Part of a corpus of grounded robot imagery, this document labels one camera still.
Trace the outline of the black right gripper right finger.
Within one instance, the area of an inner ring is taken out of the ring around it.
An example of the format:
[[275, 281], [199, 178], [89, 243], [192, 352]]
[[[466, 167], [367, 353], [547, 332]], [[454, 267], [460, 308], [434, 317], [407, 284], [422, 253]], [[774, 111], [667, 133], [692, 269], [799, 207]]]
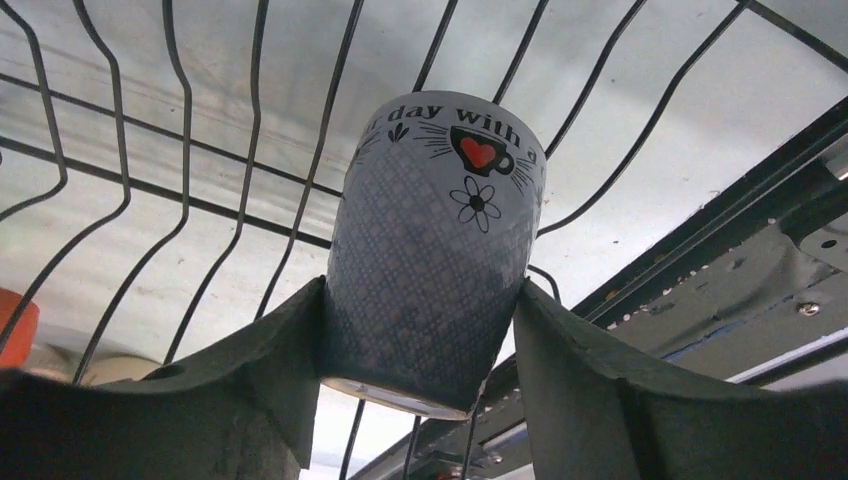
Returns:
[[847, 385], [769, 391], [653, 358], [531, 281], [514, 316], [539, 479], [843, 479]]

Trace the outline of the small grey blue cup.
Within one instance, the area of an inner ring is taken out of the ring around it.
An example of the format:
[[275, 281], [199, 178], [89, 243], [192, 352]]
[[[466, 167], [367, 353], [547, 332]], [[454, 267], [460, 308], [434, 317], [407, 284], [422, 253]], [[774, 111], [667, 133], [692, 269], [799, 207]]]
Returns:
[[346, 173], [324, 287], [324, 385], [464, 420], [495, 364], [539, 228], [531, 129], [490, 101], [419, 91], [369, 119]]

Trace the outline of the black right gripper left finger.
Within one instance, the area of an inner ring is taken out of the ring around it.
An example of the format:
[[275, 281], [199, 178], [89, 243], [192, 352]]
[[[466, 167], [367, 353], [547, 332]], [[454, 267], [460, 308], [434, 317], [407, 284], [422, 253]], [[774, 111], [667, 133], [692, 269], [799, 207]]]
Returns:
[[311, 460], [315, 278], [237, 332], [140, 380], [1, 373], [5, 479], [295, 479]]

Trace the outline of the small red orange cup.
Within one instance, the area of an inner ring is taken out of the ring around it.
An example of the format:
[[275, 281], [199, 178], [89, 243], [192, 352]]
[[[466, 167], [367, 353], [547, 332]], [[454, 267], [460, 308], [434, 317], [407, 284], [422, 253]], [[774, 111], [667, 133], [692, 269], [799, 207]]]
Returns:
[[[21, 299], [21, 294], [1, 289], [1, 329], [10, 321]], [[30, 301], [1, 353], [2, 368], [19, 368], [25, 364], [32, 349], [39, 316], [39, 307]]]

